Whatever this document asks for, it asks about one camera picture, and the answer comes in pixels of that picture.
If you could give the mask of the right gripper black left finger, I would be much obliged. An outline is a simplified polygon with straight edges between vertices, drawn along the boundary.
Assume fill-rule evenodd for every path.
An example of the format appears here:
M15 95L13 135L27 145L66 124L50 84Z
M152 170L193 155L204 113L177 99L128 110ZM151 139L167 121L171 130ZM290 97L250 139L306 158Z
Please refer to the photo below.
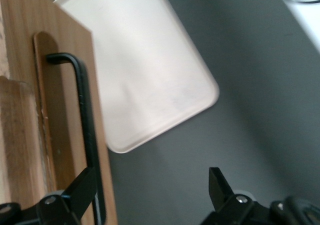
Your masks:
M44 197L35 207L40 225L79 225L89 206L98 223L96 171L85 168L61 193Z

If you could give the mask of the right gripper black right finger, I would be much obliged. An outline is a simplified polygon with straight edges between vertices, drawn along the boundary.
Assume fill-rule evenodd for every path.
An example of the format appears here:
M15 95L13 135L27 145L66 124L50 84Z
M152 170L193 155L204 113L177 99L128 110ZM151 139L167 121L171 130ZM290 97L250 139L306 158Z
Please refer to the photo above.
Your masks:
M214 211L202 222L203 225L251 225L254 201L236 194L218 167L209 168L208 190Z

